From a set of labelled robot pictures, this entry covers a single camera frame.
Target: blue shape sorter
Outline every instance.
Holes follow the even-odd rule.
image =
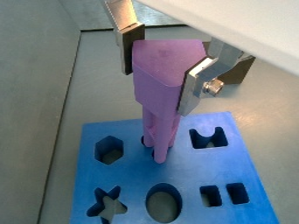
[[[142,135],[142,120],[85,125],[71,224],[109,223],[99,217],[106,196],[127,208],[111,223],[159,223],[146,203],[161,191],[177,202],[175,224],[279,223],[230,112],[182,119],[163,164]],[[119,158],[113,164],[109,153]]]

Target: gray floor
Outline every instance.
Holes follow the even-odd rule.
[[[81,31],[58,0],[0,9],[0,223],[34,224]]]
[[[101,1],[103,0],[61,0],[65,9],[70,13],[82,31],[113,28]],[[146,25],[182,24],[177,19],[166,16],[162,12],[153,10],[135,0],[133,2],[138,19]]]
[[[210,37],[191,28],[155,28],[149,39]],[[194,113],[231,111],[282,223],[298,223],[299,78],[258,59],[242,85],[226,86],[218,98],[205,96]],[[83,123],[142,117],[133,75],[121,73],[113,31],[82,34],[63,114],[42,224],[67,224]]]

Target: hexagon hole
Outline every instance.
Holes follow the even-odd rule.
[[[106,165],[114,164],[125,156],[125,142],[114,136],[97,142],[95,159]]]

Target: star-shaped hole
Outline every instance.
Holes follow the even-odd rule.
[[[125,214],[127,206],[118,200],[121,187],[117,186],[110,192],[101,188],[95,190],[97,204],[89,209],[89,217],[101,216],[102,224],[113,223],[115,214]]]

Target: gray wall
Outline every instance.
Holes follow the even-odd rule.
[[[58,0],[0,0],[0,223],[38,221],[81,30]]]

